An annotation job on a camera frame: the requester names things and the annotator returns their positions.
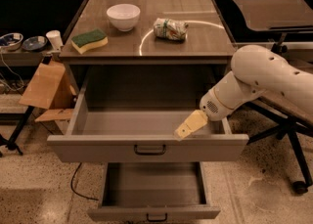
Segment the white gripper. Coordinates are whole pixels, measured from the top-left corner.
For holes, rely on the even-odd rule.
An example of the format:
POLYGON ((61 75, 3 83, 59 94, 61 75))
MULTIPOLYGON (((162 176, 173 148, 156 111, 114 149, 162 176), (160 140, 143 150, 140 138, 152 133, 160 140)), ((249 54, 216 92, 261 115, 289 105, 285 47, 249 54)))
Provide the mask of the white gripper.
POLYGON ((241 82, 230 71, 204 94, 200 110, 193 111, 174 131, 177 140, 183 140, 198 131, 208 120, 219 121, 233 113, 246 102, 257 99, 263 89, 257 89, 241 82))

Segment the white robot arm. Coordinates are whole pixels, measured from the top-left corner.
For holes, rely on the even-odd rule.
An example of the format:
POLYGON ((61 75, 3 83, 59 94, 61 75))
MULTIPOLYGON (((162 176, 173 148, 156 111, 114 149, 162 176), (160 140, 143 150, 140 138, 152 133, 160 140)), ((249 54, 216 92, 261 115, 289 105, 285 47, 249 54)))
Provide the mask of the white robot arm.
POLYGON ((175 139, 184 140, 266 91, 283 96, 308 115, 313 114, 313 74, 291 66, 265 47, 246 45, 234 53, 231 70, 201 97, 200 108, 175 130, 175 139))

